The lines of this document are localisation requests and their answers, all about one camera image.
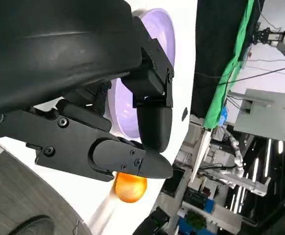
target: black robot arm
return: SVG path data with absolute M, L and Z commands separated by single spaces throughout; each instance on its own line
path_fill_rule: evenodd
M 53 11 L 37 14 L 46 5 Z M 8 6 L 18 11 L 11 14 Z M 113 179 L 112 171 L 172 176 L 170 163 L 160 153 L 171 133 L 174 70 L 158 40 L 131 16 L 127 3 L 0 0 L 0 12 L 0 137 L 36 149 L 38 165 L 102 181 Z M 22 28 L 26 17 L 31 28 Z M 39 21 L 46 19 L 46 25 Z M 11 30 L 16 23 L 20 25 Z M 53 32 L 42 33 L 44 27 Z M 56 27 L 66 32 L 54 33 Z M 142 145 L 110 134 L 111 122 L 102 115 L 106 85 L 117 77 L 133 93 Z M 74 100 L 71 94 L 84 87 L 99 87 L 90 96 L 100 105 L 94 102 L 88 108 Z M 104 96 L 99 95 L 103 87 Z M 59 96 L 65 99 L 57 110 L 33 108 Z

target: white wall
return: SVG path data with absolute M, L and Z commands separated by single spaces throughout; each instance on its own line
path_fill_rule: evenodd
M 285 30 L 285 0 L 266 0 L 262 13 L 275 27 L 282 27 Z M 261 16 L 259 22 L 261 22 L 261 28 L 271 27 Z M 285 60 L 285 57 L 276 48 L 257 44 L 252 46 L 251 52 L 251 58 L 248 59 L 249 61 L 247 61 L 237 79 L 285 67 L 285 61 L 252 61 L 259 59 Z M 285 93 L 285 71 L 237 82 L 233 85 L 231 91 L 244 94 L 247 88 Z M 238 109 L 231 104 L 228 105 L 228 108 L 229 116 L 227 121 L 235 123 Z

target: orange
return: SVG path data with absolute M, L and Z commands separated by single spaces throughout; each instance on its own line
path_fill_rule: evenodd
M 123 202 L 137 202 L 144 195 L 146 189 L 146 178 L 120 172 L 118 173 L 115 183 L 115 193 Z

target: cable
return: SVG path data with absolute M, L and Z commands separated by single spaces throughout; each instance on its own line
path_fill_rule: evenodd
M 231 101 L 230 99 L 228 99 L 228 101 L 229 101 L 231 104 L 233 104 L 233 106 L 234 106 L 235 108 L 237 108 L 237 109 L 239 109 L 239 110 L 241 110 L 241 111 L 244 111 L 244 112 L 245 112 L 245 110 L 244 110 L 244 109 L 241 109 L 241 108 L 240 108 L 240 106 L 238 106 L 238 104 L 237 104 L 237 103 L 233 103 L 233 101 Z
M 285 68 L 278 69 L 278 70 L 273 70 L 273 71 L 270 71 L 270 72 L 265 72 L 265 73 L 254 75 L 254 76 L 251 76 L 251 77 L 245 77 L 245 78 L 242 78 L 242 79 L 239 79 L 239 80 L 235 80 L 235 81 L 222 82 L 222 83 L 217 84 L 217 86 L 221 86 L 221 85 L 225 85 L 225 84 L 229 84 L 229 83 L 235 83 L 235 82 L 248 80 L 248 79 L 252 79 L 252 78 L 256 78 L 256 77 L 261 77 L 261 76 L 265 76 L 265 75 L 272 74 L 272 73 L 279 72 L 279 71 L 283 71 L 283 70 L 285 70 Z
M 206 165 L 204 167 L 200 167 L 199 169 L 201 169 L 201 170 L 207 170 L 207 169 L 233 169 L 235 167 L 236 167 L 236 165 L 226 166 L 226 165 L 223 165 L 222 163 L 214 163 L 214 164 L 211 164 L 211 165 Z
M 227 169 L 233 169 L 235 167 L 236 167 L 236 165 L 231 165 L 231 166 L 211 166 L 211 167 L 199 168 L 199 169 L 201 169 L 201 170 L 209 170 L 209 169 L 227 170 Z
M 266 69 L 262 69 L 262 68 L 250 66 L 250 65 L 245 65 L 245 67 L 247 67 L 247 68 L 252 68 L 252 69 L 257 69 L 257 70 L 262 70 L 262 71 L 271 71 L 271 70 L 266 70 Z
M 285 60 L 263 60 L 263 59 L 259 59 L 259 60 L 247 60 L 248 61 L 252 61 L 252 62 L 256 62 L 256 61 L 263 61 L 263 62 L 278 62 L 278 61 L 283 61 L 285 62 Z
M 241 106 L 237 104 L 236 101 L 234 101 L 230 96 L 228 97 L 228 99 L 230 99 L 234 104 L 236 104 L 239 108 L 241 108 Z
M 201 76 L 204 76 L 204 77 L 222 78 L 222 77 L 226 77 L 226 76 L 228 76 L 228 75 L 231 75 L 233 71 L 229 72 L 228 74 L 222 75 L 222 76 L 210 76 L 210 75 L 207 75 L 207 74 L 201 73 L 201 72 L 195 72 L 195 74 L 198 74 L 198 75 L 201 75 Z
M 232 99 L 237 99 L 237 100 L 245 100 L 245 99 L 243 99 L 243 98 L 236 98 L 236 97 L 231 96 L 231 95 L 228 95 L 228 97 L 230 97 L 230 98 L 232 98 Z
M 262 12 L 261 12 L 261 8 L 260 8 L 260 0 L 258 0 L 258 8 L 259 8 L 259 13 L 260 13 L 260 15 L 264 18 L 264 20 L 269 24 L 269 25 L 271 25 L 273 28 L 275 28 L 276 30 L 278 30 L 278 31 L 281 31 L 281 27 L 280 28 L 277 28 L 277 27 L 275 27 L 273 24 L 271 24 L 267 19 L 266 19 L 266 17 L 264 17 L 264 15 L 262 14 Z
M 214 165 L 218 165 L 218 164 L 220 164 L 221 166 L 223 166 L 222 163 L 214 163 L 214 164 L 210 164 L 210 165 L 203 166 L 203 167 L 201 167 L 201 168 L 206 168 L 206 167 L 210 167 L 210 166 L 214 166 Z

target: purple bowl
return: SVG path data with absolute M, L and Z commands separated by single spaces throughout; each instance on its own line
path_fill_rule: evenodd
M 151 38 L 157 38 L 170 62 L 175 62 L 175 36 L 172 20 L 162 9 L 143 12 L 140 18 Z M 133 108 L 133 95 L 123 85 L 121 79 L 112 81 L 108 91 L 108 103 L 115 131 L 121 132 L 128 139 L 139 138 L 137 112 Z

